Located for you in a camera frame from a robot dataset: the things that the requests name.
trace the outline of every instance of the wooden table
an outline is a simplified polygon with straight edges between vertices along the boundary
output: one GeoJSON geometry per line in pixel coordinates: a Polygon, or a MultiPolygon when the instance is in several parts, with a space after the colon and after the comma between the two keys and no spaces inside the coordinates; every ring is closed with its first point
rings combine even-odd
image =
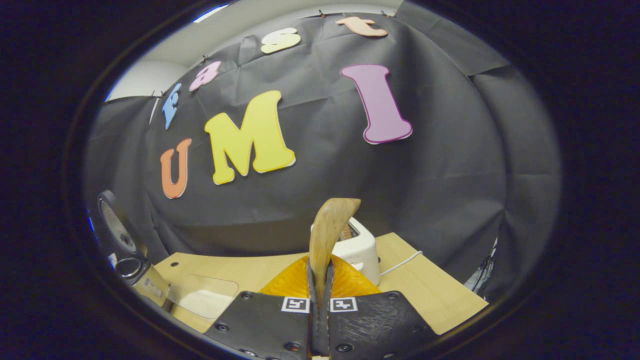
{"type": "MultiPolygon", "coordinates": [[[[416,253],[395,233],[377,237],[376,248],[381,258],[380,272],[416,253]]],[[[234,297],[240,291],[260,291],[285,267],[304,255],[306,253],[227,258],[178,252],[157,264],[156,268],[169,283],[182,286],[182,292],[198,289],[197,281],[180,283],[189,278],[188,274],[194,274],[214,278],[211,284],[218,292],[234,297]]],[[[382,275],[378,288],[381,291],[400,291],[436,334],[451,330],[487,305],[486,301],[422,255],[382,275]]],[[[205,332],[215,321],[180,307],[175,307],[172,315],[199,332],[205,332]]]]}

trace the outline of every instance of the black fabric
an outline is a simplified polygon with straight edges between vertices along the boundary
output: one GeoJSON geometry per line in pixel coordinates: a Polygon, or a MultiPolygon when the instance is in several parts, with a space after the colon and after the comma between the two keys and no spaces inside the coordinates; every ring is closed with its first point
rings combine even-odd
{"type": "MultiPolygon", "coordinates": [[[[149,241],[158,242],[148,245],[149,251],[156,249],[158,257],[164,248],[219,256],[306,251],[309,227],[323,202],[358,197],[362,205],[355,217],[373,235],[395,231],[461,282],[482,262],[506,219],[508,227],[502,228],[514,235],[501,237],[513,245],[505,245],[505,258],[499,254],[494,271],[500,263],[517,262],[502,267],[502,278],[521,277],[545,243],[559,191],[546,113],[526,81],[480,40],[436,15],[407,12],[402,5],[397,18],[344,14],[374,20],[388,31],[383,38],[336,25],[343,14],[257,28],[255,36],[222,49],[179,79],[178,110],[168,130],[161,111],[167,95],[150,124],[149,98],[139,100],[145,107],[137,113],[123,110],[118,120],[100,119],[129,126],[122,127],[123,145],[108,156],[122,158],[114,164],[127,164],[136,175],[119,170],[103,176],[120,176],[113,180],[119,188],[112,190],[127,198],[123,202],[136,203],[129,205],[131,217],[149,241]],[[301,43],[263,54],[260,39],[287,27],[298,30],[301,43]],[[216,79],[189,92],[197,72],[218,60],[216,79]],[[340,69],[361,63],[389,68],[398,108],[413,125],[407,139],[364,141],[362,101],[352,80],[340,75],[340,69]],[[249,100],[268,90],[282,93],[278,117],[296,164],[264,174],[250,167],[242,177],[229,161],[235,180],[215,185],[205,123],[225,112],[239,127],[249,100]],[[193,141],[188,185],[182,197],[171,200],[162,191],[159,159],[185,138],[193,141]]],[[[116,106],[118,101],[106,104],[100,116],[118,113],[109,110],[116,106]]],[[[106,130],[97,127],[98,138],[100,131],[106,130]]],[[[101,145],[91,146],[98,157],[107,156],[101,145]]],[[[175,179],[177,154],[172,166],[175,179]]],[[[103,190],[89,188],[88,198],[98,189],[103,190]]]]}
{"type": "Polygon", "coordinates": [[[110,101],[97,115],[84,161],[84,199],[95,234],[107,254],[128,256],[113,245],[111,233],[97,209],[98,194],[111,190],[147,245],[147,258],[157,263],[168,256],[154,229],[148,195],[142,187],[141,164],[147,159],[141,141],[148,128],[155,97],[125,97],[110,101]]]}
{"type": "Polygon", "coordinates": [[[495,266],[482,291],[493,300],[521,281],[541,256],[556,218],[561,169],[549,116],[527,80],[474,35],[408,1],[397,18],[434,41],[470,77],[500,134],[506,175],[503,210],[478,228],[475,238],[484,248],[468,247],[439,263],[453,276],[475,270],[473,261],[486,255],[499,226],[495,266]]]}

